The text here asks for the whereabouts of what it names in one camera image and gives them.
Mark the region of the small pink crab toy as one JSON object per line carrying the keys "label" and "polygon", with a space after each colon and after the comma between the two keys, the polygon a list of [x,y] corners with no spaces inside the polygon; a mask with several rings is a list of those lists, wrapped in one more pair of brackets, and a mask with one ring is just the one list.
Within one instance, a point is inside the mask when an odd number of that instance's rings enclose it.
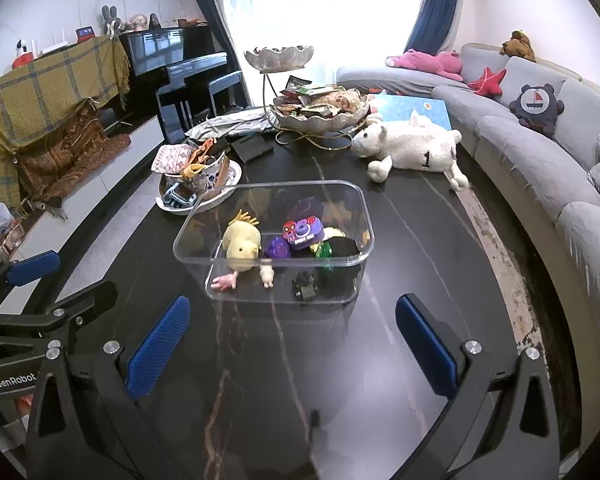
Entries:
{"label": "small pink crab toy", "polygon": [[218,290],[219,292],[222,292],[223,290],[235,290],[238,276],[239,273],[237,271],[218,275],[211,281],[210,288],[212,290]]}

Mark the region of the yellow plush chick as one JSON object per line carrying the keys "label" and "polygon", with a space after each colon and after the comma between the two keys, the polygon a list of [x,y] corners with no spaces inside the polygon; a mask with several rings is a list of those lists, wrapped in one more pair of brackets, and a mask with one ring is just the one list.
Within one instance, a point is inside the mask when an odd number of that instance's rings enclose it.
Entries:
{"label": "yellow plush chick", "polygon": [[259,220],[247,211],[238,214],[228,222],[222,238],[222,249],[228,259],[230,270],[242,273],[250,270],[259,259],[261,233]]}

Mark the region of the small dark green toy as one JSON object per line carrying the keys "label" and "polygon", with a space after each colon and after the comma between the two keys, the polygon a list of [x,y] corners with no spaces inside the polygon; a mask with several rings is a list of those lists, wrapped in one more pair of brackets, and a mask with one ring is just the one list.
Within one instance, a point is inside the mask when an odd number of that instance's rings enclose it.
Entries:
{"label": "small dark green toy", "polygon": [[308,271],[300,271],[291,281],[294,298],[300,302],[310,302],[317,297],[315,276]]}

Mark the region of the purple grape toy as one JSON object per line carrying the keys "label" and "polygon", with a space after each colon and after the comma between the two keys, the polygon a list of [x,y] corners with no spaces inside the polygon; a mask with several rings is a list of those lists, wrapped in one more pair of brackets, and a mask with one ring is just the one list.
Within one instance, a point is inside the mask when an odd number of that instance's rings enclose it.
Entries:
{"label": "purple grape toy", "polygon": [[288,259],[291,257],[291,249],[283,237],[276,236],[268,241],[264,255],[268,259]]}

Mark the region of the purple spiderman toy camera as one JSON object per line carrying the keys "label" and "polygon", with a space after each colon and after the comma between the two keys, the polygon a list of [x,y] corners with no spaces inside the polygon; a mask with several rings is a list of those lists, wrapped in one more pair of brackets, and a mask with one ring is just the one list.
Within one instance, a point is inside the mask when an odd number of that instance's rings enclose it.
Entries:
{"label": "purple spiderman toy camera", "polygon": [[324,238],[324,226],[320,218],[309,216],[283,225],[283,239],[293,250],[303,250]]}

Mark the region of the mooncake cookie keychain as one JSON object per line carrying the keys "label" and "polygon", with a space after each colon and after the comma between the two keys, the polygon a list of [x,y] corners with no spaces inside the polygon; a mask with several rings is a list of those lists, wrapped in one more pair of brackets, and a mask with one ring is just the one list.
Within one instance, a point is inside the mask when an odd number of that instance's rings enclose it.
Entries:
{"label": "mooncake cookie keychain", "polygon": [[346,237],[347,234],[343,231],[341,231],[340,229],[337,228],[333,228],[332,226],[325,226],[323,229],[323,240],[324,242],[326,242],[326,240],[331,240],[334,237]]}

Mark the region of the brown patterned throw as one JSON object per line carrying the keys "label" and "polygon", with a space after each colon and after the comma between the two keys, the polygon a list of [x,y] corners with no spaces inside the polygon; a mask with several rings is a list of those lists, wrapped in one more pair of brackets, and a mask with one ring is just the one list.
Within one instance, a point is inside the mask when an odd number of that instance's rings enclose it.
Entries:
{"label": "brown patterned throw", "polygon": [[106,136],[93,100],[86,100],[55,131],[15,154],[18,177],[34,209],[61,211],[64,199],[131,145],[127,133]]}

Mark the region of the clear plastic bin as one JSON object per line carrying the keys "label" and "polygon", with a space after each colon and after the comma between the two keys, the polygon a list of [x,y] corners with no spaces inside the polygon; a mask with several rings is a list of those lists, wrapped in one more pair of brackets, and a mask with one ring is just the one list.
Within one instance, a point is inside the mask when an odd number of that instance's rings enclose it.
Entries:
{"label": "clear plastic bin", "polygon": [[235,184],[196,200],[173,253],[212,300],[348,304],[374,241],[351,182]]}

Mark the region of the white plush sheep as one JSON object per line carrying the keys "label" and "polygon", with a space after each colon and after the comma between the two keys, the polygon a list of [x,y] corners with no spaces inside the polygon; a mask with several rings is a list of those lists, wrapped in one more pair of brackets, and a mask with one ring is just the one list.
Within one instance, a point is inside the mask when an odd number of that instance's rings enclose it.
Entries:
{"label": "white plush sheep", "polygon": [[373,182],[385,182],[393,169],[440,172],[458,192],[469,188],[468,177],[457,163],[461,140],[458,130],[446,130],[413,110],[410,118],[396,122],[385,122],[381,114],[367,116],[365,127],[351,141],[351,150],[370,159],[366,174]]}

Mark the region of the black piano bench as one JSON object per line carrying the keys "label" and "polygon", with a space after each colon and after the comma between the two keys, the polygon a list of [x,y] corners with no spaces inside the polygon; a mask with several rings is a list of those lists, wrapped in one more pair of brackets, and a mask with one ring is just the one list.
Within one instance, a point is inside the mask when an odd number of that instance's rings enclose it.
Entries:
{"label": "black piano bench", "polygon": [[160,88],[156,100],[164,142],[180,143],[187,131],[207,119],[244,110],[238,96],[243,82],[242,72],[235,70],[215,76],[198,74]]}

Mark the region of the two-tier silver snack stand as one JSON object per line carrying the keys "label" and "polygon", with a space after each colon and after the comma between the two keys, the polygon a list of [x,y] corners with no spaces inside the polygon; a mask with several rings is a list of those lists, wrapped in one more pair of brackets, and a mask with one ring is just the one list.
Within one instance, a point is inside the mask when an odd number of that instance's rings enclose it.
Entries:
{"label": "two-tier silver snack stand", "polygon": [[244,52],[247,63],[262,76],[262,89],[273,89],[271,77],[287,74],[286,87],[264,99],[263,116],[275,132],[275,142],[288,146],[306,141],[326,152],[350,148],[355,133],[370,114],[367,96],[340,84],[314,84],[295,74],[306,67],[314,47],[254,48]]}

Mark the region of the dark gear shaped cushion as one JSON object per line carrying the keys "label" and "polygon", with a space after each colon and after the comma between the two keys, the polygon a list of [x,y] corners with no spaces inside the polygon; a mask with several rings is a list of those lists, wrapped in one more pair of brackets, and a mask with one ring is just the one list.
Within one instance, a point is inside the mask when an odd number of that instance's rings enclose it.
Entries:
{"label": "dark gear shaped cushion", "polygon": [[518,98],[509,103],[509,110],[522,126],[552,138],[557,118],[565,111],[565,104],[556,98],[555,89],[551,84],[525,84]]}

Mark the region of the red star pillow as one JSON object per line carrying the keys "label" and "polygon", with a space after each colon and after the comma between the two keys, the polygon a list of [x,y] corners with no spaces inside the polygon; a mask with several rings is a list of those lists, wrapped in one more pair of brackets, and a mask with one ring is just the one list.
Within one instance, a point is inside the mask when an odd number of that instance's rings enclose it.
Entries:
{"label": "red star pillow", "polygon": [[490,67],[486,67],[477,80],[468,82],[467,85],[475,94],[478,94],[478,96],[493,98],[494,96],[500,96],[502,94],[501,82],[505,75],[505,68],[494,73]]}

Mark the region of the pink plush toy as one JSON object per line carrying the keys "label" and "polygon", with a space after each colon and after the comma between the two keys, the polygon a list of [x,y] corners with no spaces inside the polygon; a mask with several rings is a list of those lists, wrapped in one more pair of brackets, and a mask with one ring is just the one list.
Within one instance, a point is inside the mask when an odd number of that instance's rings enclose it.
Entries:
{"label": "pink plush toy", "polygon": [[389,56],[385,63],[389,67],[405,68],[406,70],[417,70],[438,75],[444,78],[463,82],[460,72],[463,69],[463,61],[456,51],[442,51],[432,55],[426,52],[408,49],[399,56]]}

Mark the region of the blue curtain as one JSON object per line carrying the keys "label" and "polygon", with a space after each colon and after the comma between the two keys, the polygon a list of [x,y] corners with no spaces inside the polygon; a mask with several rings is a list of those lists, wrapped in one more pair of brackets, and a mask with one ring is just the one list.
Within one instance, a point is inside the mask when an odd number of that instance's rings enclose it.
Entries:
{"label": "blue curtain", "polygon": [[422,0],[405,50],[440,52],[452,30],[457,3],[458,0]]}

